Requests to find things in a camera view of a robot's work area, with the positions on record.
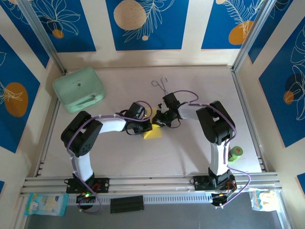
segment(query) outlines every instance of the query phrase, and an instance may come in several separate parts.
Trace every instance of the plastic package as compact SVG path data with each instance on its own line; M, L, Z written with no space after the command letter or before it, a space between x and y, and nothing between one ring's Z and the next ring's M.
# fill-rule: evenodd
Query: plastic package
M31 193L24 215L63 216L67 207L69 194L39 195Z
M277 211L280 209L276 190L249 188L252 209L255 211Z

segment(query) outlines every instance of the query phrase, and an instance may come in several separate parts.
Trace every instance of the white line drawing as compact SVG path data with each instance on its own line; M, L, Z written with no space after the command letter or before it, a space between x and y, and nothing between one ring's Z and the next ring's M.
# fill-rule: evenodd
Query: white line drawing
M244 0L216 0L216 3L227 7L230 17L234 18L235 23L242 27L243 38L245 38L250 30L249 24L259 12L264 0L257 0L256 3L252 0L248 8L245 7Z
M0 66L2 66L4 63L6 55L7 54L5 52L0 52ZM6 89L0 81L0 104L2 104L5 100L9 101L10 99L22 101L22 98L20 98L21 95L22 92L14 93Z
M275 18L275 12L276 11L284 11L287 6L289 5L289 2L291 0L277 0L276 3L274 4L271 12L269 13L269 16L274 19Z
M133 38L147 41L162 25L161 13L169 9L175 0L123 0L114 10L117 25L125 30L125 43Z
M296 120L305 119L305 25L299 32L290 58L295 82L284 95L286 104L296 102Z
M9 0L2 0L12 15L23 23L28 24L19 7ZM67 10L66 0L31 0L31 6L39 17L47 33L61 39L63 31L78 35L79 31L73 22L77 22L81 15Z

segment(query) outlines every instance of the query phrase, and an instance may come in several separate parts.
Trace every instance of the leaf pattern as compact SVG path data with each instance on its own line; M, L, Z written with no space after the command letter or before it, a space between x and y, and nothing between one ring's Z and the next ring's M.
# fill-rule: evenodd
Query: leaf pattern
M5 3L5 6L17 19L28 24L16 4L13 4L8 0L1 1ZM51 31L54 29L61 31L65 30L78 35L79 31L73 22L77 22L81 18L81 15L71 10L66 10L66 0L32 0L30 1L30 4L37 16L39 18L44 18L44 20L41 20L41 23L47 24Z
M253 0L252 3L250 4L249 8L247 9L247 15L245 18L245 21L250 21L261 9L263 6L264 0L258 0L256 4L254 4Z
M5 52L0 52L0 66L4 63L6 55L7 54ZM5 100L9 101L10 98L22 101L22 99L20 98L21 95L22 92L14 93L6 89L0 81L0 104L2 104Z
M146 22L143 26L136 30L127 30L123 37L126 37L125 43L133 38L137 40L143 36L149 37L155 29L158 28L158 24L162 25L162 15L161 12L169 9L175 0L171 0L167 7L165 2L168 0L141 0L139 4L144 8L146 13Z
M301 121L305 119L305 25L295 40L290 60L294 64L292 70L295 75L295 83L289 89L293 95L292 98L285 99L290 99L290 102L297 101L296 120Z
M269 13L269 16L274 19L275 18L275 11L283 11L287 8L288 3L290 0L277 0L276 3L274 4L271 12Z
M230 17L236 21L236 24L239 25L245 21L243 17L246 13L246 8L243 0L227 0L224 2L224 5L227 7Z

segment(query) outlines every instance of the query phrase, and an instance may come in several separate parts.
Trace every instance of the green tape roll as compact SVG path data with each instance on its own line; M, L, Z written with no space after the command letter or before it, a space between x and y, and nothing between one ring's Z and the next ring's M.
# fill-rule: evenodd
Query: green tape roll
M238 158L240 158L243 155L243 149L241 149L239 146L234 146L231 150L230 150L230 154L229 154L229 162L233 162L235 160L237 160Z

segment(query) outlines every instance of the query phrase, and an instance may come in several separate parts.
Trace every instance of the gray floor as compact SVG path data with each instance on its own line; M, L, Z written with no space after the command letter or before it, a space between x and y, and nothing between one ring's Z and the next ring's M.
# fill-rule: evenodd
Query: gray floor
M253 211L248 193L242 193L224 209L211 204L145 205L144 211L99 215L80 213L68 206L64 217L28 217L26 229L280 229L276 212Z

